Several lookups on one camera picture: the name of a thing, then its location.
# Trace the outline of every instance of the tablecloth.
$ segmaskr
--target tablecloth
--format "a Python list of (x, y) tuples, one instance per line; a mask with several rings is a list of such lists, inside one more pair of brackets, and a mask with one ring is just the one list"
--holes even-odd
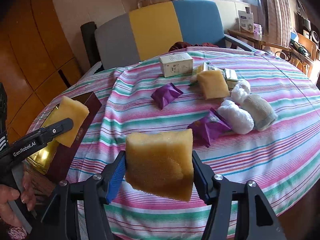
[[(194, 144), (201, 160), (229, 180), (255, 180), (277, 215), (295, 204), (320, 176), (320, 91), (298, 69), (262, 51), (222, 48), (188, 48), (194, 65), (210, 62), (235, 69), (238, 78), (250, 82), (251, 92), (267, 100), (278, 114), (267, 130), (246, 135), (220, 136), (209, 148)], [(190, 74), (164, 78), (158, 58), (126, 68), (87, 77), (63, 95), (74, 97), (94, 91), (102, 102), (68, 172), (78, 182), (99, 173), (124, 149), (131, 132), (183, 130), (218, 108), (204, 100), (198, 86), (189, 87)], [(150, 97), (155, 89), (172, 82), (184, 94), (160, 110)], [(29, 131), (39, 128), (55, 98), (35, 119)], [(200, 239), (210, 206), (193, 188), (190, 202), (157, 197), (132, 189), (123, 181), (113, 203), (105, 206), (111, 230), (124, 239)], [(232, 204), (229, 235), (234, 234), (236, 203)]]

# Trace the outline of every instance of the sponge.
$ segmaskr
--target sponge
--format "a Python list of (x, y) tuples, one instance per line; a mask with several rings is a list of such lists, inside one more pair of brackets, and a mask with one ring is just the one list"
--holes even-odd
[(126, 181), (135, 189), (189, 201), (193, 186), (192, 130), (126, 137)]
[(197, 75), (204, 99), (228, 97), (228, 85), (220, 70), (202, 71)]
[(71, 118), (73, 120), (73, 128), (55, 138), (56, 141), (64, 146), (71, 147), (88, 114), (89, 109), (84, 104), (63, 96), (59, 108), (48, 117), (48, 122), (46, 120), (46, 126), (59, 122), (65, 118)]

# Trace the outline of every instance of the purple snack wrapper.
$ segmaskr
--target purple snack wrapper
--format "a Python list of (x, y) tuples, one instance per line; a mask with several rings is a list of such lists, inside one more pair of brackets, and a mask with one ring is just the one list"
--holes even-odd
[(188, 129), (192, 129), (194, 138), (209, 147), (212, 141), (217, 139), (220, 134), (231, 130), (231, 127), (222, 116), (211, 108), (209, 114), (194, 121), (188, 126)]
[(174, 84), (169, 83), (153, 92), (152, 99), (156, 102), (160, 109), (163, 109), (167, 104), (182, 95), (183, 92), (175, 87)]

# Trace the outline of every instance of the screw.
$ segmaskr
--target screw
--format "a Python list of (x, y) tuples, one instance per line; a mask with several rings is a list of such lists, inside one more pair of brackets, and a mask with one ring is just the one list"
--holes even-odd
[(94, 180), (99, 180), (99, 179), (102, 178), (101, 174), (99, 174), (99, 173), (98, 174), (94, 174), (92, 177), (93, 177)]
[(257, 185), (257, 183), (253, 180), (249, 180), (248, 184), (250, 187), (255, 187)]
[(221, 174), (215, 174), (214, 178), (216, 180), (222, 180), (223, 179), (223, 176)]
[(59, 185), (62, 186), (62, 187), (64, 187), (67, 184), (68, 184), (68, 182), (66, 180), (62, 180), (62, 181), (59, 182)]

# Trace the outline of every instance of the human hand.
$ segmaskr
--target human hand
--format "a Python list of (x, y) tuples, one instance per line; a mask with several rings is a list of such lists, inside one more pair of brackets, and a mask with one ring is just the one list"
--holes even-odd
[[(36, 204), (36, 197), (31, 184), (31, 176), (26, 171), (23, 174), (22, 185), (25, 190), (21, 194), (21, 201), (27, 204), (27, 208), (30, 211)], [(20, 192), (18, 190), (0, 185), (0, 217), (4, 222), (14, 227), (22, 227), (22, 223), (11, 210), (8, 201), (16, 200), (19, 195)]]

